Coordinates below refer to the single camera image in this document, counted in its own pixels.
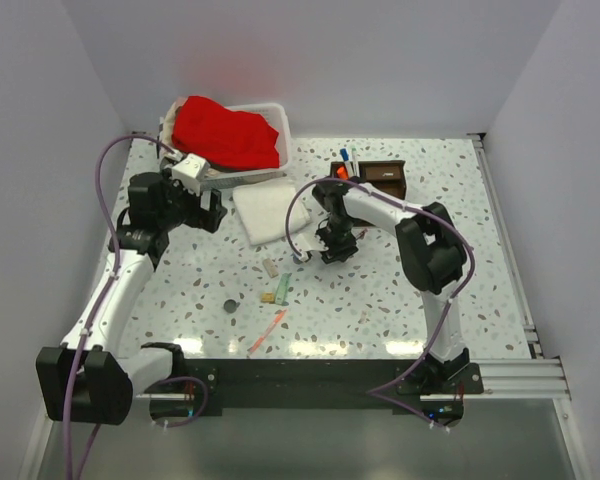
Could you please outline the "green transparent clip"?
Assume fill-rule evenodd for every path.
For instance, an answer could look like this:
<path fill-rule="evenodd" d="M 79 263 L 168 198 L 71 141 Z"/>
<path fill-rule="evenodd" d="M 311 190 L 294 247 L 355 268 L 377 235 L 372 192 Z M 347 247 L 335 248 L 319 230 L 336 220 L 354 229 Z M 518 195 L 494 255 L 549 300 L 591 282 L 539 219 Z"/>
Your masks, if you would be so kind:
<path fill-rule="evenodd" d="M 290 277 L 290 273 L 284 273 L 281 275 L 279 284 L 274 294 L 274 303 L 276 305 L 283 305 L 285 303 L 290 283 Z"/>

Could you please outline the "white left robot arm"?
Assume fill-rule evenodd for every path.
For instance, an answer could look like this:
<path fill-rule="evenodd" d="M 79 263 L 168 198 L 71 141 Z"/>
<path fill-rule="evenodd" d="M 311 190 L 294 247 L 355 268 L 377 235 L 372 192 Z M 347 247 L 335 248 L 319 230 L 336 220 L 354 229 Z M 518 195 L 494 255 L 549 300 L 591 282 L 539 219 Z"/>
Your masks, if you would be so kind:
<path fill-rule="evenodd" d="M 149 342 L 129 358 L 119 345 L 136 301 L 157 270 L 172 230 L 186 226 L 214 233 L 227 214 L 222 194 L 209 204 L 167 174 L 130 179 L 128 206 L 118 215 L 98 286 L 71 331 L 57 347 L 44 347 L 36 371 L 47 414 L 54 421 L 119 425 L 133 399 L 159 386 L 180 390 L 187 368 L 180 346 Z"/>

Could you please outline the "brown wooden desk organizer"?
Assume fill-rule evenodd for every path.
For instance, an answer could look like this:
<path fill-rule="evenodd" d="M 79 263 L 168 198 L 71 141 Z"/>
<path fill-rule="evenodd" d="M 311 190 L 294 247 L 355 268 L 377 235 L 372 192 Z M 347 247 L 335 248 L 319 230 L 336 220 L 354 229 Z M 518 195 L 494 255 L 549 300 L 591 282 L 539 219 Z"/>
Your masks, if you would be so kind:
<path fill-rule="evenodd" d="M 400 200 L 405 200 L 407 194 L 404 166 L 403 160 L 358 162 L 363 183 L 370 183 L 383 193 Z"/>

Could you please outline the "black orange highlighter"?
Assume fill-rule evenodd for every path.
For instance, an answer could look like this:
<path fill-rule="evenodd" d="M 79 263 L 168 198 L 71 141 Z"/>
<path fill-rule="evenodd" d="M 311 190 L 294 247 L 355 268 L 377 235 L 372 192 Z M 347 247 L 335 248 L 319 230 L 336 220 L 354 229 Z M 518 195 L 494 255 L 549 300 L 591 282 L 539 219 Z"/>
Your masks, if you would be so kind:
<path fill-rule="evenodd" d="M 340 166 L 336 171 L 337 177 L 341 180 L 348 180 L 349 175 L 345 166 Z"/>

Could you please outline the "dark round disc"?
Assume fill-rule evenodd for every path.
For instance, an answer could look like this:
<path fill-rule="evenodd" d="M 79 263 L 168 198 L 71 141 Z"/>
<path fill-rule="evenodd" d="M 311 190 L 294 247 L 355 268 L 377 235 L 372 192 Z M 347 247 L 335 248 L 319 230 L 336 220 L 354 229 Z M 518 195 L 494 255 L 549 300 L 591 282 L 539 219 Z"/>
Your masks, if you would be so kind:
<path fill-rule="evenodd" d="M 223 309 L 228 314 L 233 314 L 238 309 L 239 303 L 236 300 L 228 299 L 223 304 Z"/>

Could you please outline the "white plastic basket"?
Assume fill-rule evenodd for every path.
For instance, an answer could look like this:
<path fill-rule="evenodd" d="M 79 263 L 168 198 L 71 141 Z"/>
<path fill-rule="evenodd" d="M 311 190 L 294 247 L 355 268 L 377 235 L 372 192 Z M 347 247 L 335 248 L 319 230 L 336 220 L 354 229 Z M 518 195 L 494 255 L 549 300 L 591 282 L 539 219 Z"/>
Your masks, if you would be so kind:
<path fill-rule="evenodd" d="M 167 113 L 160 118 L 158 140 L 175 151 L 174 154 L 171 154 L 166 148 L 160 145 L 155 147 L 160 169 L 165 168 L 173 162 L 177 163 L 184 156 L 180 150 L 177 150 L 174 147 L 171 141 L 171 134 L 177 112 L 185 102 L 185 97 L 178 97 Z M 279 167 L 277 169 L 259 169 L 237 172 L 220 172 L 219 170 L 210 167 L 206 171 L 204 179 L 201 181 L 201 188 L 203 190 L 209 190 L 211 188 L 231 189 L 236 186 L 256 184 L 285 176 L 292 161 L 292 152 L 289 122 L 284 108 L 278 103 L 269 102 L 226 106 L 226 109 L 259 115 L 270 127 L 278 132 L 276 150 L 279 154 Z"/>

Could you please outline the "beige eraser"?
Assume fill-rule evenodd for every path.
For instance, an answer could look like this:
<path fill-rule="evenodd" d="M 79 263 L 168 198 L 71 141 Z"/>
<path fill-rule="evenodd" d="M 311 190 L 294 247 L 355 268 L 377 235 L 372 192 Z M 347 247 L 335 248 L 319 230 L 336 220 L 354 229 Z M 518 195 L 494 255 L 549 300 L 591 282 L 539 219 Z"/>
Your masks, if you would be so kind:
<path fill-rule="evenodd" d="M 270 278 L 275 278 L 279 275 L 278 269 L 270 258 L 263 261 L 263 267 Z"/>

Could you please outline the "blue capped white marker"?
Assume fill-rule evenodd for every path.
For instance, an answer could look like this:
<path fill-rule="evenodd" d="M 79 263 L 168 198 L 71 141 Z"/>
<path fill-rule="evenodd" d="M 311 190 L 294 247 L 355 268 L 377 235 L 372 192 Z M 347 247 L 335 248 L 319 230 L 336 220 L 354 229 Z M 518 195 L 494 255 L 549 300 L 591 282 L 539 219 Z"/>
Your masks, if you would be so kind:
<path fill-rule="evenodd" d="M 339 150 L 340 156 L 342 158 L 343 161 L 343 167 L 345 168 L 346 172 L 347 172 L 347 177 L 353 177 L 355 175 L 355 169 L 354 166 L 351 162 L 351 159 L 349 157 L 349 153 L 347 151 L 346 148 L 341 148 Z"/>

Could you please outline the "beige cloth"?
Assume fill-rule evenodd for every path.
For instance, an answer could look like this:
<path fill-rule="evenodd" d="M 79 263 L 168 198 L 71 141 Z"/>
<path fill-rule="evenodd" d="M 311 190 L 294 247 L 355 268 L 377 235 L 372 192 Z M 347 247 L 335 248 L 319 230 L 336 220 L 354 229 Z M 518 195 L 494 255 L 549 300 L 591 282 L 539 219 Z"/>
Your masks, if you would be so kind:
<path fill-rule="evenodd" d="M 160 144 L 157 146 L 157 155 L 160 160 L 164 160 L 170 164 L 175 164 L 181 161 L 185 156 L 174 144 L 173 134 L 177 116 L 180 109 L 186 103 L 186 97 L 178 97 L 170 106 L 164 117 L 160 118 L 158 140 Z"/>

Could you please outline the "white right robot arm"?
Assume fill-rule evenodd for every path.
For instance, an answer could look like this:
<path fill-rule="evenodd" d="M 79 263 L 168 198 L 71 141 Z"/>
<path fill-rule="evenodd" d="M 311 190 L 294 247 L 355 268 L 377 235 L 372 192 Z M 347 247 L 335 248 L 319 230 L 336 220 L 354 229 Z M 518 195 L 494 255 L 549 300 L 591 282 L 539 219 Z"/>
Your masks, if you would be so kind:
<path fill-rule="evenodd" d="M 460 332 L 457 297 L 475 273 L 473 252 L 457 231 L 446 208 L 437 202 L 415 206 L 383 194 L 358 180 L 323 179 L 312 196 L 327 212 L 317 238 L 326 247 L 324 263 L 344 262 L 358 251 L 352 229 L 360 220 L 394 236 L 403 272 L 421 294 L 427 325 L 422 357 L 374 393 L 414 374 L 439 393 L 449 392 L 469 365 Z"/>

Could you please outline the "green capped white marker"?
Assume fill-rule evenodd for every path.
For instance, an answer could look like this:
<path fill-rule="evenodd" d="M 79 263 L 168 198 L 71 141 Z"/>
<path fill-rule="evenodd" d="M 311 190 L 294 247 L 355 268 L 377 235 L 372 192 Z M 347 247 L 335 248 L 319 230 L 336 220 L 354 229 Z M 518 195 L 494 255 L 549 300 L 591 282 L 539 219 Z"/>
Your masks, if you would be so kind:
<path fill-rule="evenodd" d="M 349 158 L 352 164 L 352 169 L 354 172 L 354 176 L 360 177 L 360 168 L 359 168 L 359 162 L 357 159 L 357 151 L 356 151 L 356 147 L 352 146 L 350 148 L 350 152 L 349 152 Z"/>

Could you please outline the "orange pink pen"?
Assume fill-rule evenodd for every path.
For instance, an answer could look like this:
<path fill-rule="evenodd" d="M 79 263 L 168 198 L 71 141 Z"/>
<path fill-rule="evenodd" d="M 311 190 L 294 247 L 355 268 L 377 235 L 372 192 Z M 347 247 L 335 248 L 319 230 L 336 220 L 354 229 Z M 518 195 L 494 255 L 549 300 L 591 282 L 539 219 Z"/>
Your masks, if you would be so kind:
<path fill-rule="evenodd" d="M 271 334 L 271 332 L 275 329 L 275 327 L 281 322 L 286 314 L 286 309 L 281 310 L 274 320 L 269 324 L 266 330 L 258 337 L 258 339 L 254 342 L 254 344 L 247 350 L 248 356 L 253 355 L 261 346 L 261 344 L 266 340 L 266 338 Z"/>

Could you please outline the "folded white towel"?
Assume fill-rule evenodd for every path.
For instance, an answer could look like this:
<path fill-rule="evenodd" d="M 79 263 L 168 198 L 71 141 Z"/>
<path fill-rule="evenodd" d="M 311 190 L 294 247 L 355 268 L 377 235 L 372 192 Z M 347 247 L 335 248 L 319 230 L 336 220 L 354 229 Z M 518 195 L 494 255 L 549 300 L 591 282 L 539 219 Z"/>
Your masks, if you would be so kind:
<path fill-rule="evenodd" d="M 277 178 L 233 190 L 233 201 L 251 246 L 285 236 L 285 220 L 297 193 L 288 178 Z"/>

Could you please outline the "red cloth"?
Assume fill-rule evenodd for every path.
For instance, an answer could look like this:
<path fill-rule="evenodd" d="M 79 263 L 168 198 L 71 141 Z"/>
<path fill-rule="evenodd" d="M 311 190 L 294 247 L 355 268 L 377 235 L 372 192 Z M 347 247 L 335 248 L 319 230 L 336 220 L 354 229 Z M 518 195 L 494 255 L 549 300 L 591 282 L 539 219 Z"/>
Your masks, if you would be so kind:
<path fill-rule="evenodd" d="M 231 111 L 201 96 L 190 96 L 176 119 L 173 141 L 184 153 L 212 167 L 250 171 L 279 167 L 278 132 L 259 115 Z"/>

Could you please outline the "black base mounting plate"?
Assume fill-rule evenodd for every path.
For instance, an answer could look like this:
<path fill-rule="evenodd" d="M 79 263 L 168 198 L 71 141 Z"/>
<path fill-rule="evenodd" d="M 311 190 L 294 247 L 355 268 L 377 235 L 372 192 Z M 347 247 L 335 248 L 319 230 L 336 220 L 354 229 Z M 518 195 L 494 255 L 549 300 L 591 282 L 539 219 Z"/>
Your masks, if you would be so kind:
<path fill-rule="evenodd" d="M 400 375 L 411 360 L 375 359 L 187 359 L 182 374 L 203 381 L 209 392 L 191 381 L 154 386 L 145 397 L 155 421 L 183 420 L 201 410 L 220 416 L 225 409 L 381 409 L 398 406 L 367 394 L 386 383 L 381 393 L 422 409 L 430 419 L 459 419 L 466 394 L 484 392 L 476 363 L 455 375 L 440 378 L 421 363 L 406 378 Z"/>

